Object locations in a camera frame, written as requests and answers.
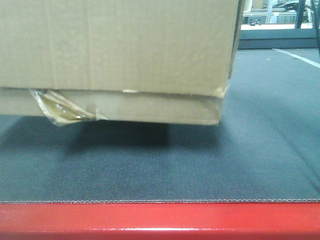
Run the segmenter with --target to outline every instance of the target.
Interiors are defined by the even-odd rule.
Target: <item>cardboard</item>
[[[77,90],[59,92],[80,108],[97,113],[100,119],[154,123],[216,125],[221,118],[223,101],[217,97],[180,94]],[[2,114],[45,115],[27,89],[0,88],[0,103]]]
[[[0,113],[43,115],[28,89],[49,89],[103,119],[217,124],[243,5],[3,0]]]

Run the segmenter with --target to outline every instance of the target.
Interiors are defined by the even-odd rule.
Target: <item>red platform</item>
[[[0,240],[320,240],[320,203],[0,204]]]

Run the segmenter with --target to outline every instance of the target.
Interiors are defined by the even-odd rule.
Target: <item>floor mat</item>
[[[219,126],[1,115],[0,202],[318,201],[319,76],[241,50]]]

